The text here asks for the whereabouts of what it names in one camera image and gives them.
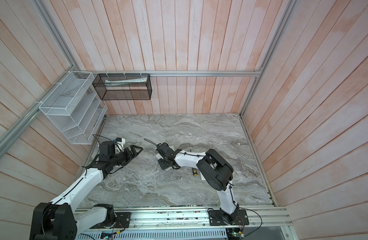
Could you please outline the white remote with green screen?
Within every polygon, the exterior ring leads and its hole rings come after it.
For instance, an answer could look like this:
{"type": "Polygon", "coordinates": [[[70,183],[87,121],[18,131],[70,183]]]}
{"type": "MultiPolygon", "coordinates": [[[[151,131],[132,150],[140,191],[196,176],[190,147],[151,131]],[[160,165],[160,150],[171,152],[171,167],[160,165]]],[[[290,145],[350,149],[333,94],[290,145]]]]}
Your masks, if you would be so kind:
{"type": "Polygon", "coordinates": [[[172,168],[175,164],[174,162],[174,150],[171,149],[166,143],[157,145],[157,159],[162,170],[167,170],[172,168]]]}

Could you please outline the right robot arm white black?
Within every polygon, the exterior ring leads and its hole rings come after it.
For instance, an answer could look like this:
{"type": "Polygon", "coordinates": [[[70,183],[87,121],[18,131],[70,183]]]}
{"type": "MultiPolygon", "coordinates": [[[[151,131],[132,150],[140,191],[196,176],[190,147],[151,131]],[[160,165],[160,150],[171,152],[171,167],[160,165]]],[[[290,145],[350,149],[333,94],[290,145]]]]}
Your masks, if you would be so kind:
{"type": "Polygon", "coordinates": [[[205,153],[173,150],[167,143],[157,144],[157,159],[162,170],[189,167],[198,170],[204,180],[217,191],[221,207],[209,210],[211,220],[233,225],[238,220],[239,204],[233,191],[233,167],[214,149],[205,153]]]}

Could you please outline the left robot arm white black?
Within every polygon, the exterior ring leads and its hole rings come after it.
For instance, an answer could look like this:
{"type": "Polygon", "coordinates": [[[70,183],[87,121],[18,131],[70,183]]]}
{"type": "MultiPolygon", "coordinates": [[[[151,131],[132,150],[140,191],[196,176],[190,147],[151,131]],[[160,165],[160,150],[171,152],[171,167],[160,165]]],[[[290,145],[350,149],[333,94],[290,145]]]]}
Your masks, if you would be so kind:
{"type": "Polygon", "coordinates": [[[97,204],[82,214],[75,214],[75,210],[96,185],[115,173],[114,167],[125,167],[142,151],[142,147],[135,145],[125,148],[121,138],[102,142],[99,153],[69,188],[50,202],[35,207],[29,238],[73,240],[96,225],[113,228],[117,221],[113,205],[97,204]]]}

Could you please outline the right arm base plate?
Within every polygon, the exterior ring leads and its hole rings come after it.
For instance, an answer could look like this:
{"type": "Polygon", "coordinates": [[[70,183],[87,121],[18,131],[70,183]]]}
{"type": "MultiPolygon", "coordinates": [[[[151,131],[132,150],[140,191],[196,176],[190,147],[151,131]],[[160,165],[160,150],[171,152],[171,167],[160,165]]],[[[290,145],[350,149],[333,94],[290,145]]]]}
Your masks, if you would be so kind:
{"type": "Polygon", "coordinates": [[[211,226],[226,226],[226,225],[249,225],[248,214],[246,210],[236,209],[231,215],[223,210],[207,209],[209,222],[211,226]]]}

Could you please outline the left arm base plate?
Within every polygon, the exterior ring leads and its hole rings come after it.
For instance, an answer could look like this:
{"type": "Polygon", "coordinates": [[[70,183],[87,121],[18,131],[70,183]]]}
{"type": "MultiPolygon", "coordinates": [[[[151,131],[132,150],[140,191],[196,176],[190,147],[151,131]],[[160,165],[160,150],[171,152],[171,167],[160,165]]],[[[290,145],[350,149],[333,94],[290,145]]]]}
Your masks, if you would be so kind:
{"type": "Polygon", "coordinates": [[[116,219],[113,223],[96,224],[91,229],[127,229],[130,226],[131,212],[115,212],[116,219]]]}

